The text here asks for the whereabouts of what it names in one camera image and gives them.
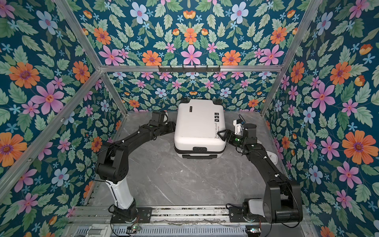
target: gray marble surface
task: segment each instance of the gray marble surface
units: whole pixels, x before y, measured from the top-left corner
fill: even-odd
[[[225,112],[226,128],[234,130],[233,120],[241,114],[257,125],[257,137],[266,150],[276,153],[265,121],[258,112]],[[176,121],[176,112],[168,112],[169,121]],[[151,113],[128,114],[127,125],[120,138],[126,137],[147,123]],[[283,164],[277,167],[283,170]],[[127,181],[137,205],[222,205],[241,204],[245,198],[263,198],[265,183],[246,156],[227,144],[222,157],[212,160],[180,158],[174,150],[174,133],[150,141],[129,156]],[[90,204],[109,206],[113,203],[104,183],[92,194]]]

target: small blue flower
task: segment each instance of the small blue flower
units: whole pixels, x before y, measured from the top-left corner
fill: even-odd
[[[3,51],[7,51],[8,53],[10,53],[11,51],[13,51],[13,49],[11,49],[11,45],[10,44],[7,44],[5,45],[4,43],[1,43],[2,46],[4,46]]]
[[[197,15],[196,16],[196,21],[200,23],[201,20],[202,20],[201,15]]]
[[[233,14],[233,12],[230,10],[230,8],[228,9],[228,11],[225,10],[225,15],[226,16],[230,16],[232,14]]]
[[[152,17],[154,12],[151,11],[150,9],[147,9],[147,12],[146,12],[147,15],[149,15],[149,17]]]
[[[372,57],[371,57],[371,53],[369,53],[369,54],[367,55],[367,58],[364,58],[364,59],[363,59],[363,61],[365,61],[364,64],[366,64],[366,63],[372,63],[373,61],[371,61],[371,59],[374,59],[374,58],[375,58],[375,56],[372,56]]]
[[[17,107],[16,105],[13,105],[13,108],[9,108],[10,111],[13,111],[13,114],[20,113],[21,107]]]
[[[37,224],[37,223],[35,223],[35,224],[34,224],[34,228],[33,228],[33,229],[31,229],[31,231],[37,232],[37,231],[38,231],[38,229],[39,229],[39,228],[41,228],[41,227],[40,227],[40,225],[41,225],[41,222],[40,222],[40,223],[38,223],[38,224]]]
[[[351,122],[351,124],[348,124],[348,127],[349,127],[349,131],[353,130],[353,132],[355,132],[355,129],[358,128],[357,126],[354,126],[354,122]]]
[[[6,124],[8,126],[8,128],[5,130],[6,132],[8,131],[11,131],[11,133],[14,133],[15,130],[18,130],[18,128],[16,127],[17,124]]]
[[[184,21],[184,19],[183,19],[183,16],[182,15],[178,15],[178,19],[177,19],[179,22],[182,22],[182,21]]]

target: light blue flower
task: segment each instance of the light blue flower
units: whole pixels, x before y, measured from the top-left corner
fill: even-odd
[[[15,130],[18,130],[18,128],[16,127],[17,124],[6,124],[8,126],[8,128],[5,130],[6,132],[8,131],[11,131],[11,133],[14,133]]]
[[[369,53],[369,54],[367,55],[367,58],[364,58],[364,59],[363,59],[363,61],[365,61],[364,64],[366,64],[366,63],[372,63],[373,61],[371,61],[371,59],[374,59],[374,58],[375,58],[375,56],[372,56],[372,57],[371,57],[371,53]]]
[[[197,15],[196,16],[196,21],[200,23],[201,20],[202,20],[201,15]]]
[[[17,107],[16,105],[13,105],[13,108],[9,108],[10,111],[13,111],[13,114],[20,113],[21,107]]]
[[[5,45],[4,43],[1,43],[2,46],[4,46],[3,51],[7,51],[8,53],[10,53],[11,51],[13,51],[13,49],[11,49],[11,45],[10,44],[7,44]]]
[[[351,122],[351,124],[348,124],[348,127],[349,127],[349,131],[353,130],[353,132],[355,132],[355,129],[358,128],[357,126],[354,126],[354,122]]]
[[[184,21],[184,19],[183,19],[183,16],[182,15],[178,15],[178,19],[177,19],[179,22],[182,22],[182,21]]]

